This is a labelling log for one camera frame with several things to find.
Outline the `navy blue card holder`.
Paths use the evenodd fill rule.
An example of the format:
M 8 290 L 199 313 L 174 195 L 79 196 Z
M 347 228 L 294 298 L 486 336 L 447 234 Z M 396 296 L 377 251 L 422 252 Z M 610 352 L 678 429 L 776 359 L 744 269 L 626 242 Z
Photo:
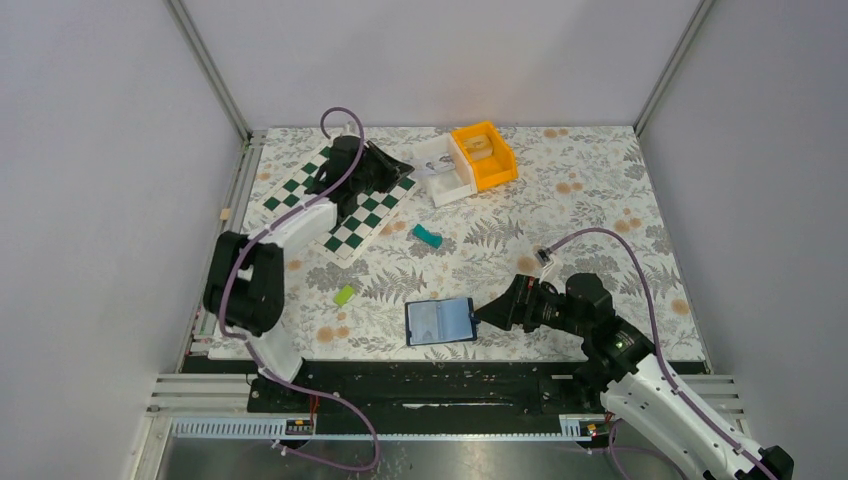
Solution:
M 435 343 L 423 345 L 411 345 L 409 333 L 408 307 L 410 304 L 421 302 L 435 302 L 439 309 L 440 337 Z M 471 342 L 477 339 L 477 325 L 479 322 L 474 317 L 473 299 L 470 297 L 456 297 L 448 299 L 431 299 L 407 302 L 404 305 L 406 345 L 409 347 L 428 346 L 437 344 L 449 344 L 458 342 Z

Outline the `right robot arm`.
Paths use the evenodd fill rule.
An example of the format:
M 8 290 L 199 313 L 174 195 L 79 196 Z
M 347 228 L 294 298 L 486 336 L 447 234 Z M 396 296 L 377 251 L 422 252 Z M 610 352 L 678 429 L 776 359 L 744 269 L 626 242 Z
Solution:
M 591 273 L 563 291 L 526 275 L 478 308 L 478 320 L 527 333 L 546 326 L 582 338 L 587 360 L 573 386 L 583 410 L 604 408 L 637 430 L 689 479 L 789 479 L 792 457 L 763 447 L 726 421 L 661 359 L 654 343 L 618 316 L 611 294 Z

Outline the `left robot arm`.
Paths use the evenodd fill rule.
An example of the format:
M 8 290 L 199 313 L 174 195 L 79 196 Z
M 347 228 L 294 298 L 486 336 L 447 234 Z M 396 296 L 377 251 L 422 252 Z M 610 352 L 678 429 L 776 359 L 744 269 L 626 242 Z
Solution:
M 363 246 L 370 231 L 416 186 L 414 167 L 370 140 L 342 134 L 300 167 L 281 194 L 264 200 L 275 219 L 249 234 L 225 231 L 215 244 L 202 297 L 221 334 L 244 344 L 272 398 L 288 411 L 309 401 L 297 375 L 302 355 L 282 324 L 285 266 L 313 242 L 333 252 Z

